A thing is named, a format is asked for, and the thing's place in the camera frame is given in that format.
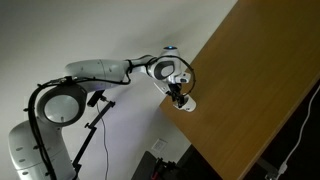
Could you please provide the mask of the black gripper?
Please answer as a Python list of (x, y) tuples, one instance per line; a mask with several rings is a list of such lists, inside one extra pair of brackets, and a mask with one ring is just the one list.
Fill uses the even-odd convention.
[(182, 85), (178, 84), (169, 84), (168, 95), (172, 98), (173, 102), (177, 102), (177, 106), (181, 108), (185, 104), (184, 96), (181, 94)]

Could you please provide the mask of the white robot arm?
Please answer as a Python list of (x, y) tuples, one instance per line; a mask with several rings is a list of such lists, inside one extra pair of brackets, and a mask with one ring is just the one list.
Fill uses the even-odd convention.
[(10, 157), (20, 180), (79, 180), (83, 153), (69, 157), (62, 129), (77, 122), (86, 107), (103, 98), (106, 89), (130, 84), (132, 73), (153, 78), (176, 108), (193, 111), (195, 101), (181, 91), (184, 83), (196, 82), (193, 69), (181, 69), (188, 65), (174, 46), (165, 47), (158, 57), (68, 64), (64, 77), (37, 86), (25, 109), (28, 119), (9, 132)]

